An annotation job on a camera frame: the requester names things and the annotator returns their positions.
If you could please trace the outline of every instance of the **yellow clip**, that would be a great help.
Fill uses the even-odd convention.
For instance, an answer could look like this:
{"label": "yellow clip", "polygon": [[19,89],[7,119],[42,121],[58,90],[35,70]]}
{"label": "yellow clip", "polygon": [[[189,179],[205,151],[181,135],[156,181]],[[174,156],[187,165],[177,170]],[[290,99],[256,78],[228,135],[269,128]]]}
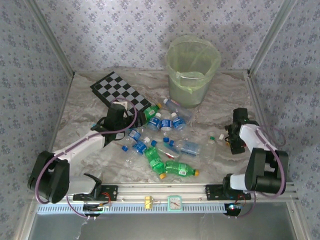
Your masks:
{"label": "yellow clip", "polygon": [[154,204],[154,198],[152,196],[144,197],[144,208],[145,209],[152,209]]}

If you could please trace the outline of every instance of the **plastic bottle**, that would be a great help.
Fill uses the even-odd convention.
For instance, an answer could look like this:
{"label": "plastic bottle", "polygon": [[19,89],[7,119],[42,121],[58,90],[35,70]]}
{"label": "plastic bottle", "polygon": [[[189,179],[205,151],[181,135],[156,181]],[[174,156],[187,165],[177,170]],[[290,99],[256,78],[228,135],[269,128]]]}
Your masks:
{"label": "plastic bottle", "polygon": [[201,156],[208,161],[213,161],[215,159],[216,147],[216,139],[213,136],[210,136],[201,149]]}
{"label": "plastic bottle", "polygon": [[167,111],[161,113],[161,134],[163,137],[169,137],[172,133],[171,115]]}
{"label": "plastic bottle", "polygon": [[157,141],[153,140],[151,142],[151,146],[155,147],[160,155],[165,156],[168,159],[171,159],[173,161],[178,161],[178,159],[180,157],[179,151],[176,150],[174,147],[170,146],[165,141],[166,140],[163,140],[163,143],[161,143],[161,142],[158,143]]}
{"label": "plastic bottle", "polygon": [[165,172],[168,174],[175,174],[181,177],[198,176],[199,170],[193,169],[186,163],[180,163],[176,161],[166,161]]}
{"label": "plastic bottle", "polygon": [[123,145],[128,147],[132,147],[141,137],[143,130],[142,128],[132,129],[126,138],[123,140]]}
{"label": "plastic bottle", "polygon": [[182,106],[177,105],[172,100],[165,98],[163,100],[163,103],[166,105],[166,107],[172,112],[177,113],[179,116],[181,116],[185,121],[189,121],[192,117],[192,112],[185,109]]}
{"label": "plastic bottle", "polygon": [[165,164],[162,162],[159,154],[157,153],[157,149],[151,146],[144,152],[144,154],[148,159],[152,170],[159,175],[160,179],[164,179],[167,176]]}
{"label": "plastic bottle", "polygon": [[147,150],[150,138],[145,137],[142,140],[138,140],[133,146],[122,146],[122,150],[127,153],[125,156],[126,165],[130,166],[138,157],[142,156]]}
{"label": "plastic bottle", "polygon": [[152,117],[156,115],[159,109],[162,107],[160,103],[157,103],[155,106],[150,106],[146,110],[144,110],[145,118],[149,121]]}
{"label": "plastic bottle", "polygon": [[157,112],[155,116],[150,119],[146,127],[154,132],[158,132],[161,125],[160,118],[161,118],[161,114]]}
{"label": "plastic bottle", "polygon": [[175,112],[171,114],[172,124],[175,130],[181,131],[186,128],[186,122],[183,118],[179,117]]}
{"label": "plastic bottle", "polygon": [[171,140],[169,142],[169,145],[171,147],[175,147],[178,151],[180,151],[180,153],[186,154],[192,157],[197,156],[200,153],[200,149],[201,149],[199,144],[191,141],[186,141],[186,140],[178,140],[178,141]]}

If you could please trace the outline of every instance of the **bottle label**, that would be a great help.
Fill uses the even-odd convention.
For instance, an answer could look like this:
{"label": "bottle label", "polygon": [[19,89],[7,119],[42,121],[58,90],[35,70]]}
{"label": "bottle label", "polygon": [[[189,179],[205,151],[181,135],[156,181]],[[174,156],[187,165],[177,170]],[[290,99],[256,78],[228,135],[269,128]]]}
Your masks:
{"label": "bottle label", "polygon": [[172,128],[172,121],[169,119],[161,120],[161,128]]}
{"label": "bottle label", "polygon": [[149,112],[149,115],[150,115],[150,116],[152,116],[153,114],[155,114],[155,110],[151,110],[151,111]]}
{"label": "bottle label", "polygon": [[133,148],[141,155],[143,155],[147,150],[147,146],[142,141],[138,141],[135,145],[133,145]]}
{"label": "bottle label", "polygon": [[152,159],[152,161],[150,161],[150,166],[151,168],[153,168],[154,166],[156,166],[158,163],[161,163],[161,159],[159,157]]}
{"label": "bottle label", "polygon": [[181,124],[186,124],[185,120],[183,120],[182,118],[180,117],[176,117],[175,119],[173,119],[173,127],[176,129],[179,125]]}
{"label": "bottle label", "polygon": [[129,133],[129,137],[133,138],[135,141],[138,141],[141,137],[141,134],[136,130],[131,130],[131,132]]}
{"label": "bottle label", "polygon": [[182,176],[187,175],[187,165],[185,163],[179,164],[179,175],[182,175]]}
{"label": "bottle label", "polygon": [[199,153],[199,145],[194,142],[184,141],[180,149],[181,153],[195,157]]}
{"label": "bottle label", "polygon": [[155,126],[157,129],[160,128],[160,119],[157,117],[153,117],[150,119],[150,121],[148,122],[148,125],[153,125]]}

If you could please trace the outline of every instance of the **yellow bottle cap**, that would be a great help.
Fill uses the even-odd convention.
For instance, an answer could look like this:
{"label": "yellow bottle cap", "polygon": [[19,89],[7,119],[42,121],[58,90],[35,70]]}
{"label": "yellow bottle cap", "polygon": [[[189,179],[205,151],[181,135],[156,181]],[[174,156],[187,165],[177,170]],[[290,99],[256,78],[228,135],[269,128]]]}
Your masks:
{"label": "yellow bottle cap", "polygon": [[159,175],[160,179],[164,179],[166,176],[167,176],[167,174],[165,174],[165,173],[161,173],[161,174]]}

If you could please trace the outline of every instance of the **green plastic bottle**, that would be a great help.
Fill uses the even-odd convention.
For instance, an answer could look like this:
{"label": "green plastic bottle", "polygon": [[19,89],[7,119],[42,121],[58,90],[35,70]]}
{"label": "green plastic bottle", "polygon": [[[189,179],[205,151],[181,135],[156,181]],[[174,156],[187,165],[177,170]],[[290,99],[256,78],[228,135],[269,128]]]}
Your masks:
{"label": "green plastic bottle", "polygon": [[164,179],[166,175],[165,164],[162,162],[157,149],[153,146],[149,147],[144,152],[149,164],[154,172],[156,172],[160,179]]}
{"label": "green plastic bottle", "polygon": [[193,169],[186,163],[176,162],[176,161],[166,161],[165,172],[168,174],[175,174],[181,177],[188,176],[198,176],[199,170]]}
{"label": "green plastic bottle", "polygon": [[144,110],[146,121],[149,122],[149,120],[156,115],[158,110],[162,107],[160,103],[158,103],[155,106],[150,106],[146,110]]}

